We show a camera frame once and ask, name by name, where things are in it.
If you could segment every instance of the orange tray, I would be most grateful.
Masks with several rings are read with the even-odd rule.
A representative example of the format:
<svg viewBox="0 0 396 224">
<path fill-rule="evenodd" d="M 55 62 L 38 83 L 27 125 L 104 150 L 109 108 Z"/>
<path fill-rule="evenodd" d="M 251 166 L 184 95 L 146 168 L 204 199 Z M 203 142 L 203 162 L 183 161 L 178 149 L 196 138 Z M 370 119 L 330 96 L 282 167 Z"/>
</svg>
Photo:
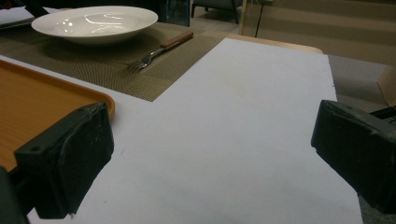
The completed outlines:
<svg viewBox="0 0 396 224">
<path fill-rule="evenodd" d="M 17 166 L 14 151 L 73 110 L 114 100 L 99 91 L 0 60 L 0 165 Z"/>
</svg>

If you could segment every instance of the placemat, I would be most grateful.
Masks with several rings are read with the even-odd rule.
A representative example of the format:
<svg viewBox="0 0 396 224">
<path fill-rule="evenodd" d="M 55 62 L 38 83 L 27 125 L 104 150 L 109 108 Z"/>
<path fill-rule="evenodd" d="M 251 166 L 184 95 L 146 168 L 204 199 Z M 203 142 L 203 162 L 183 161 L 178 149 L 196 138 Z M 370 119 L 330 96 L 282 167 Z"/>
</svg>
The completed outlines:
<svg viewBox="0 0 396 224">
<path fill-rule="evenodd" d="M 152 102 L 227 34 L 192 30 L 193 39 L 156 57 L 137 74 L 119 61 L 140 59 L 186 30 L 192 29 L 157 22 L 127 42 L 90 48 L 42 35 L 26 26 L 0 31 L 0 53 Z"/>
</svg>

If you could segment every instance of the tabletop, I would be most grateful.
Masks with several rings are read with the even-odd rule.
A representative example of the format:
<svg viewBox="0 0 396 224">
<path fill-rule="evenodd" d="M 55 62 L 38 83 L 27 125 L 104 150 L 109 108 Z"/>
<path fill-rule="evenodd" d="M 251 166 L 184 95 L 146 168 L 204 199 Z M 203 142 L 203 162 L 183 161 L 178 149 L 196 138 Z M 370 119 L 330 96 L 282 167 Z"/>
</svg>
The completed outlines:
<svg viewBox="0 0 396 224">
<path fill-rule="evenodd" d="M 320 101 L 336 100 L 326 55 L 224 36 L 152 101 L 10 56 L 116 102 L 114 154 L 78 213 L 32 223 L 362 223 L 310 146 Z"/>
</svg>

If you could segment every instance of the white plate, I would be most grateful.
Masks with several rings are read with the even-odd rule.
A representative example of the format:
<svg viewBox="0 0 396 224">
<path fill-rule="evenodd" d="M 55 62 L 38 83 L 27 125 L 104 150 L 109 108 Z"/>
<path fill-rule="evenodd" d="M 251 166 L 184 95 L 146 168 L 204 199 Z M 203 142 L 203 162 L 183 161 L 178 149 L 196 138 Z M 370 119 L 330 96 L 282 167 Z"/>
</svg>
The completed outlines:
<svg viewBox="0 0 396 224">
<path fill-rule="evenodd" d="M 156 13 L 140 7 L 82 7 L 39 17 L 32 27 L 74 43 L 104 46 L 124 41 L 157 20 Z"/>
</svg>

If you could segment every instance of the chair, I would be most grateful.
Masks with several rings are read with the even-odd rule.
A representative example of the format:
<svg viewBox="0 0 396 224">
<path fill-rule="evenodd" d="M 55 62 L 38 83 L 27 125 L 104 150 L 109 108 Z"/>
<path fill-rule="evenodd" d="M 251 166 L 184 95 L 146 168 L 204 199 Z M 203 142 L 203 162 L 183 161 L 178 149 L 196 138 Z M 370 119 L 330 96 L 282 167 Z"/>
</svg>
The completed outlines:
<svg viewBox="0 0 396 224">
<path fill-rule="evenodd" d="M 233 14 L 235 15 L 235 22 L 238 24 L 239 20 L 236 9 L 242 6 L 242 1 L 243 0 L 193 0 L 191 5 L 191 17 L 194 17 L 194 10 L 196 7 L 204 7 L 205 11 L 208 11 L 211 7 L 233 11 Z"/>
</svg>

